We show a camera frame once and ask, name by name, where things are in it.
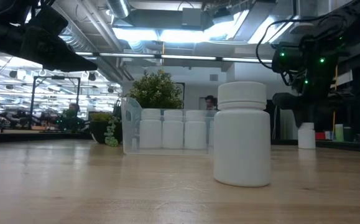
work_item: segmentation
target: person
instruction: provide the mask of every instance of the person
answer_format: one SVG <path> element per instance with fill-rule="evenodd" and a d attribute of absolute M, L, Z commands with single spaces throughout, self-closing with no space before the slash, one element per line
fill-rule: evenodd
<path fill-rule="evenodd" d="M 79 112 L 79 110 L 80 110 L 79 105 L 76 103 L 69 104 L 69 109 L 75 110 L 76 113 Z"/>
<path fill-rule="evenodd" d="M 208 95 L 205 97 L 205 102 L 206 102 L 206 110 L 217 110 L 216 108 L 216 103 L 215 103 L 215 98 L 212 95 Z"/>

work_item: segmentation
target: wooden table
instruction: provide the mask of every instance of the wooden table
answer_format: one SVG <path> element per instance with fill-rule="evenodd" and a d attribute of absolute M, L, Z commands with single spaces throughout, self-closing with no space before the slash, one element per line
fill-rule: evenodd
<path fill-rule="evenodd" d="M 360 223 L 360 152 L 272 149 L 272 184 L 242 188 L 215 181 L 209 157 L 0 144 L 0 223 Z"/>

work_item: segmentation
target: small plant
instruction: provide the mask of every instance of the small plant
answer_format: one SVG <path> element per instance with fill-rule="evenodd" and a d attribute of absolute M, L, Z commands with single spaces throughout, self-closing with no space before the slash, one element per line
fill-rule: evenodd
<path fill-rule="evenodd" d="M 91 114 L 91 120 L 92 121 L 109 121 L 111 119 L 111 116 L 109 113 L 93 113 Z"/>
<path fill-rule="evenodd" d="M 133 89 L 126 95 L 138 101 L 142 108 L 181 109 L 181 89 L 171 79 L 171 74 L 159 70 L 133 83 Z"/>
<path fill-rule="evenodd" d="M 113 136 L 115 131 L 115 123 L 119 123 L 119 119 L 115 116 L 112 116 L 109 118 L 108 123 L 110 126 L 106 127 L 105 135 L 105 144 L 111 146 L 111 147 L 117 147 L 119 145 L 118 140 Z"/>

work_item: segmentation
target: white plastic bottle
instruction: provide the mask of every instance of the white plastic bottle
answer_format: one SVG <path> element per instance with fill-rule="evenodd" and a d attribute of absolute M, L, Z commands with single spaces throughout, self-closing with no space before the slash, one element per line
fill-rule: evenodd
<path fill-rule="evenodd" d="M 143 109 L 140 121 L 140 148 L 162 147 L 162 121 L 159 109 Z"/>
<path fill-rule="evenodd" d="M 204 111 L 185 113 L 185 149 L 207 148 L 207 127 Z"/>
<path fill-rule="evenodd" d="M 163 148 L 182 149 L 184 147 L 184 122 L 181 110 L 164 111 Z"/>
<path fill-rule="evenodd" d="M 232 82 L 218 87 L 215 115 L 214 178 L 242 187 L 270 183 L 270 116 L 266 87 L 256 82 Z"/>
<path fill-rule="evenodd" d="M 298 129 L 298 148 L 315 149 L 314 123 L 302 123 Z"/>

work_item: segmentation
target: white cap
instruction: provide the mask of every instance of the white cap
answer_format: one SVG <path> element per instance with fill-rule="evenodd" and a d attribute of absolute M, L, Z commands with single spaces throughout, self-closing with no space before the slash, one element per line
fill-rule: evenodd
<path fill-rule="evenodd" d="M 143 109 L 141 112 L 142 119 L 160 119 L 159 109 Z"/>
<path fill-rule="evenodd" d="M 267 104 L 267 87 L 257 82 L 231 82 L 218 87 L 218 104 L 246 102 Z"/>

